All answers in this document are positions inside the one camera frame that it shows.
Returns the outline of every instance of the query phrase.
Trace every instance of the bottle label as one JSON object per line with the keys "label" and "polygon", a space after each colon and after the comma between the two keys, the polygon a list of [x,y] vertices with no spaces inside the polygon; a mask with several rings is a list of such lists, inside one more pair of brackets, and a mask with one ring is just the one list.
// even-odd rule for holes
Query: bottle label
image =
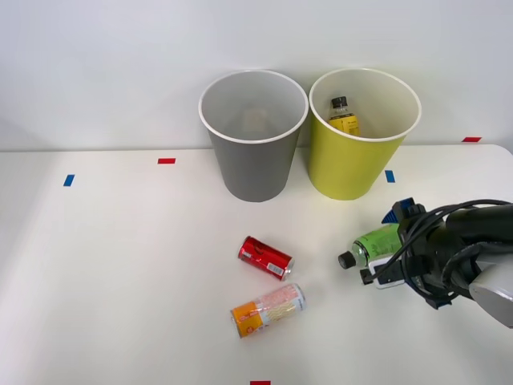
{"label": "bottle label", "polygon": [[354,114],[345,114],[334,116],[329,120],[329,125],[346,134],[360,136],[360,128],[358,127],[358,119]]}
{"label": "bottle label", "polygon": [[356,239],[355,243],[365,248],[367,261],[393,254],[401,248],[398,227],[398,224],[392,223]]}

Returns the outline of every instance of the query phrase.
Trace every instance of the yellow bin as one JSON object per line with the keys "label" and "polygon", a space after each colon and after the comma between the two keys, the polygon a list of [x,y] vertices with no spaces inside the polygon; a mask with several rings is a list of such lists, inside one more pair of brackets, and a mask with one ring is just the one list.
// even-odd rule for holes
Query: yellow bin
{"label": "yellow bin", "polygon": [[[328,124],[331,99],[346,96],[361,136]],[[402,80],[383,71],[347,68],[322,76],[310,90],[314,114],[309,176],[319,192],[338,200],[367,193],[422,114],[420,100]]]}

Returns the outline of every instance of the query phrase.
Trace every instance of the black cap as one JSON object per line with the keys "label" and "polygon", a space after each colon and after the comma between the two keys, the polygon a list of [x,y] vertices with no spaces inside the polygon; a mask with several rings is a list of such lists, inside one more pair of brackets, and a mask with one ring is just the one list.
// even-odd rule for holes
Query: black cap
{"label": "black cap", "polygon": [[349,267],[356,266],[356,259],[350,251],[346,251],[338,256],[338,263],[342,266],[342,269],[348,269]]}
{"label": "black cap", "polygon": [[334,108],[347,107],[347,98],[345,96],[341,96],[339,98],[331,99],[331,105]]}

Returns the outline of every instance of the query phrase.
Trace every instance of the red can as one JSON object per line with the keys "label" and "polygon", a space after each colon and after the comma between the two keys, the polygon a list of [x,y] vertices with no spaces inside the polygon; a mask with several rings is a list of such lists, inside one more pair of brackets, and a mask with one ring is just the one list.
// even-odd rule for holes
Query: red can
{"label": "red can", "polygon": [[289,276],[294,260],[289,255],[267,246],[253,237],[246,237],[239,250],[239,259],[272,274],[281,281]]}

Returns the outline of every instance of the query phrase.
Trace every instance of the soda can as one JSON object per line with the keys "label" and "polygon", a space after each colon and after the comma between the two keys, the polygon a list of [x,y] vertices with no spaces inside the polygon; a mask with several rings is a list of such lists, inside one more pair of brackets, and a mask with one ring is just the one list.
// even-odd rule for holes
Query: soda can
{"label": "soda can", "polygon": [[253,237],[246,237],[239,249],[239,259],[284,281],[292,271],[294,259]]}
{"label": "soda can", "polygon": [[301,288],[295,283],[289,283],[232,309],[232,320],[239,337],[243,338],[305,308],[306,301]]}

